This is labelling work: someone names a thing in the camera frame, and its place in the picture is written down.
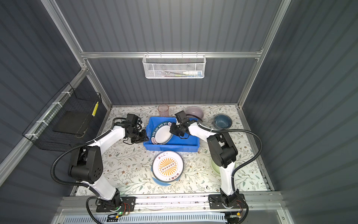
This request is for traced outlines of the green rimmed white plate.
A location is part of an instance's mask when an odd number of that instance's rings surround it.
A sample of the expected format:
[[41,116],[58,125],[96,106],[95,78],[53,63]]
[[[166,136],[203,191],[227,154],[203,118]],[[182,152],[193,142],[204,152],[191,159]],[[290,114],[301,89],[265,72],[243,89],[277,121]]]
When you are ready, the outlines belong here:
[[158,124],[152,134],[151,134],[151,142],[154,145],[164,145],[167,144],[173,134],[170,132],[172,123],[169,121],[162,122]]

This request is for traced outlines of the orange sunburst plate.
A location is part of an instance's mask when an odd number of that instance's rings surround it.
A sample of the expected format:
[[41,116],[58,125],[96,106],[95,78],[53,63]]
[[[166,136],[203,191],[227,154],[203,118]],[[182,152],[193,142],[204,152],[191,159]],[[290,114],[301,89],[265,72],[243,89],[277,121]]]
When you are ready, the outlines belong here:
[[151,171],[159,180],[170,182],[183,175],[184,166],[184,160],[180,154],[163,151],[154,158]]

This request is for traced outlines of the blue white striped plate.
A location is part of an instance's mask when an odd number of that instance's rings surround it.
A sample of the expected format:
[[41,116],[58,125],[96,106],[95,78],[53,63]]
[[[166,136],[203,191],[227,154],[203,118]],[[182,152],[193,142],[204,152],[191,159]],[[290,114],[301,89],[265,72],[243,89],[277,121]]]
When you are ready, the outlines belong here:
[[152,176],[152,179],[154,180],[154,182],[160,186],[170,186],[170,185],[174,185],[175,183],[177,183],[181,177],[178,177],[177,179],[175,179],[174,181],[170,181],[170,182],[164,182],[164,181],[161,181],[159,180],[153,172],[151,172],[151,176]]

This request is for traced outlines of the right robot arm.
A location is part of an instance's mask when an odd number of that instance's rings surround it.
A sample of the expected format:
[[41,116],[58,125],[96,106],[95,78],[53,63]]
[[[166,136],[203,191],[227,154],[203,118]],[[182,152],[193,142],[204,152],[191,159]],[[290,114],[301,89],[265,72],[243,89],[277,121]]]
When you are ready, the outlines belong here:
[[189,119],[184,111],[175,114],[176,122],[171,125],[170,133],[180,138],[185,134],[198,137],[209,146],[212,160],[220,169],[221,193],[231,196],[235,193],[235,171],[238,150],[226,130],[213,130],[201,125],[194,119]]

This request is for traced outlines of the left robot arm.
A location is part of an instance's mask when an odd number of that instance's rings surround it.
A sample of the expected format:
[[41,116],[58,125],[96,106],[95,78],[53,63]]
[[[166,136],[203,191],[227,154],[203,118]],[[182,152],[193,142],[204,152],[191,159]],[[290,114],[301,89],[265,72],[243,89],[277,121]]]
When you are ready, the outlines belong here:
[[129,113],[125,118],[114,118],[104,134],[71,152],[69,176],[84,184],[101,200],[111,201],[118,195],[117,189],[104,177],[102,155],[120,140],[129,145],[149,140],[139,116]]

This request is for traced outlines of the blue plastic bin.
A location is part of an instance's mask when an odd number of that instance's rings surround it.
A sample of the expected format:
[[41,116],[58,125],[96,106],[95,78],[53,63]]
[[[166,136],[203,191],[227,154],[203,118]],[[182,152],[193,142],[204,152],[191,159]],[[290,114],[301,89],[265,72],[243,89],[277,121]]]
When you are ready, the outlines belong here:
[[173,135],[171,140],[164,145],[154,145],[151,142],[151,134],[154,128],[165,121],[169,121],[171,123],[176,123],[176,119],[174,117],[151,117],[149,119],[149,123],[146,126],[146,133],[149,138],[149,141],[144,142],[144,147],[149,151],[174,151],[174,152],[189,152],[196,153],[200,147],[200,140],[195,136],[188,136],[186,134],[184,138],[180,138],[178,136]]

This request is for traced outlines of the pink bowl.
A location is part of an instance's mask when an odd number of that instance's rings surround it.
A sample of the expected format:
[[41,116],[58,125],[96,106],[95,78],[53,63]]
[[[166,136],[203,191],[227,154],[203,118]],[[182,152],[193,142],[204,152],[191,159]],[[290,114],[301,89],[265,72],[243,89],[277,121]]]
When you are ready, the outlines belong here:
[[203,119],[204,112],[195,106],[189,107],[185,110],[186,116],[189,118],[197,118],[197,119]]

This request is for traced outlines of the pink translucent cup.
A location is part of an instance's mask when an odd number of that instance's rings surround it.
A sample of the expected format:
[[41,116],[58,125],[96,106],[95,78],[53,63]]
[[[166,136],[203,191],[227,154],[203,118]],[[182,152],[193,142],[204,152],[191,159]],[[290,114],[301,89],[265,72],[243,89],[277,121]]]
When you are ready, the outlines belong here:
[[169,106],[166,104],[161,104],[158,106],[158,112],[160,117],[169,117]]

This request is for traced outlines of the yellow tag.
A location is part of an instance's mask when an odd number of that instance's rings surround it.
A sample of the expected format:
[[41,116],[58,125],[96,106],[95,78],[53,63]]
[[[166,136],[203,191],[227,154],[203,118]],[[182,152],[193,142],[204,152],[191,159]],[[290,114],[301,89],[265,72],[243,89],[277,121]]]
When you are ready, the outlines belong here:
[[94,105],[94,108],[92,110],[92,117],[96,116],[97,110],[98,110],[98,106],[99,106],[99,102],[97,101],[96,104]]

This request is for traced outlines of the dark blue bowl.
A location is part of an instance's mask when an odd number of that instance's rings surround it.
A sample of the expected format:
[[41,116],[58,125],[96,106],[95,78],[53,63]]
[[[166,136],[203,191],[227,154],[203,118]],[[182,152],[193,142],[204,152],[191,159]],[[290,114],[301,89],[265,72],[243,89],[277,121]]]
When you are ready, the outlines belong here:
[[233,121],[232,119],[226,114],[218,114],[213,119],[213,125],[218,130],[220,129],[229,129],[232,127]]

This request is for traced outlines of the light green bowl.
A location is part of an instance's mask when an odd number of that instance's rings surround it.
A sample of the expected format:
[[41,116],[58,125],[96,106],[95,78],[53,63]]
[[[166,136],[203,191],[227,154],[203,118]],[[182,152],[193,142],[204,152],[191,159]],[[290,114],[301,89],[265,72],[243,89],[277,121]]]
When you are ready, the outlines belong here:
[[212,167],[212,170],[214,171],[214,173],[218,176],[220,176],[220,167],[218,165],[216,165],[216,163],[211,160],[211,167]]

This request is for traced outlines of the pens in white basket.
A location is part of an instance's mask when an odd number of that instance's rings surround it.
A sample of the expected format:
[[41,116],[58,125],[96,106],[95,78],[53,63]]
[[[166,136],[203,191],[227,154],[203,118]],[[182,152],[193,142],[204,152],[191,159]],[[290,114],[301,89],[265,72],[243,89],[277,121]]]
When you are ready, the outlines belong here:
[[202,71],[161,71],[162,77],[203,78]]

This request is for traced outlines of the white vented strip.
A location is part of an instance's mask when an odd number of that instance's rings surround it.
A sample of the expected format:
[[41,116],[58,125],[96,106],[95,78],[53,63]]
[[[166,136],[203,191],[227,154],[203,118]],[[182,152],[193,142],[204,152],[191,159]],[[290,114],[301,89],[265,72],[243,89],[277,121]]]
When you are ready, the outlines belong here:
[[226,223],[225,215],[215,212],[204,213],[142,213],[114,218],[113,215],[96,215],[102,224],[202,224]]

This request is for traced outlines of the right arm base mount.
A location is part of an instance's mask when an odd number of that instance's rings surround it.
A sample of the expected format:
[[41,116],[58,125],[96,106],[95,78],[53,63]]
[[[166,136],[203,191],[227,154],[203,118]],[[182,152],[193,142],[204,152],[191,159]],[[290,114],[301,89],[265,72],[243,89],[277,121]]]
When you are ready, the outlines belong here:
[[243,194],[233,194],[226,196],[225,194],[211,194],[208,196],[209,207],[212,210],[219,209],[239,209],[247,208]]

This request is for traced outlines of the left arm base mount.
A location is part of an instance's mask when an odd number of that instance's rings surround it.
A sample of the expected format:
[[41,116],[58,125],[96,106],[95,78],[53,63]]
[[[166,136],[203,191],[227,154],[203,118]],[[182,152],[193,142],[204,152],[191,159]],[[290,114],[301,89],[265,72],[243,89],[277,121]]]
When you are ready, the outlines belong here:
[[97,199],[96,212],[132,212],[136,204],[136,197],[117,197],[110,201]]

